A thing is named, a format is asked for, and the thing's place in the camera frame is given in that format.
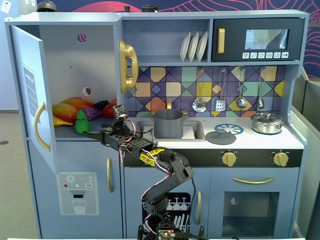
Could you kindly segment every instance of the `gray floor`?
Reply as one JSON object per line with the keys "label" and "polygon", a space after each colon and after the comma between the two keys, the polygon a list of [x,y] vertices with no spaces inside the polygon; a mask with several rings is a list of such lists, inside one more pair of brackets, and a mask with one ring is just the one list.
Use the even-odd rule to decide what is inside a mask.
{"label": "gray floor", "polygon": [[0,240],[37,239],[22,130],[18,113],[0,113]]}

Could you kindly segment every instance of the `gray pot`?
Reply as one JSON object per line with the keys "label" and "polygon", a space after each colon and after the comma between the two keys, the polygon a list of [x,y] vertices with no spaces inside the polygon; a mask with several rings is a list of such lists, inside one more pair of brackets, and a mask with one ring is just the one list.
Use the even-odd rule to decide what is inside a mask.
{"label": "gray pot", "polygon": [[184,136],[184,121],[188,115],[175,109],[163,109],[153,115],[156,139],[181,139]]}
{"label": "gray pot", "polygon": [[272,113],[256,113],[251,116],[251,127],[261,134],[276,134],[281,131],[285,119]]}

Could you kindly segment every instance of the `stove knob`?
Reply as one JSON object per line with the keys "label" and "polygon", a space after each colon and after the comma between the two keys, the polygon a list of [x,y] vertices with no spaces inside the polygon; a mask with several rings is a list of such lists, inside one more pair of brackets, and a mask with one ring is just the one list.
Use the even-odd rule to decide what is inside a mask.
{"label": "stove knob", "polygon": [[281,167],[285,167],[287,165],[288,159],[288,155],[281,151],[277,152],[273,156],[274,163]]}
{"label": "stove knob", "polygon": [[223,163],[225,165],[228,165],[229,167],[232,167],[235,164],[236,159],[237,159],[236,155],[231,151],[228,151],[222,155]]}

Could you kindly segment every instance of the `hole in wall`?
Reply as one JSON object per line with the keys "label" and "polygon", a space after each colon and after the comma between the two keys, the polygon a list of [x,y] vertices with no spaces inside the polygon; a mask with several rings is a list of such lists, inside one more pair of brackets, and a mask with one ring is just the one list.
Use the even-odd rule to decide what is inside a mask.
{"label": "hole in wall", "polygon": [[77,39],[79,43],[83,44],[87,41],[87,36],[84,33],[79,33]]}
{"label": "hole in wall", "polygon": [[85,96],[90,96],[91,95],[91,88],[90,87],[85,87],[82,89],[82,93]]}

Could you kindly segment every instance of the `colorful tile backsplash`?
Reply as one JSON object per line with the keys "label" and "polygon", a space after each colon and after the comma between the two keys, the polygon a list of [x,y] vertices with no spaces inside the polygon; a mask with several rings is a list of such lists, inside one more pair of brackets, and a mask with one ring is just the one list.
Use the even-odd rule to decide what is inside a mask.
{"label": "colorful tile backsplash", "polygon": [[[220,97],[220,67],[202,67],[203,74],[197,67],[140,67],[135,88],[128,91],[128,110],[130,117],[149,117],[151,112],[166,108],[168,99],[172,100],[172,108],[185,110],[189,117],[250,117],[256,113],[259,89],[259,66],[246,66],[243,85],[243,97],[247,101],[245,109],[237,107],[240,87],[240,67],[225,67],[221,74],[221,87],[226,100],[225,111],[215,111],[216,101]],[[262,89],[264,109],[278,114],[284,89],[285,66],[267,66]],[[202,98],[207,102],[205,112],[196,112],[193,101],[199,96],[202,84]]]}

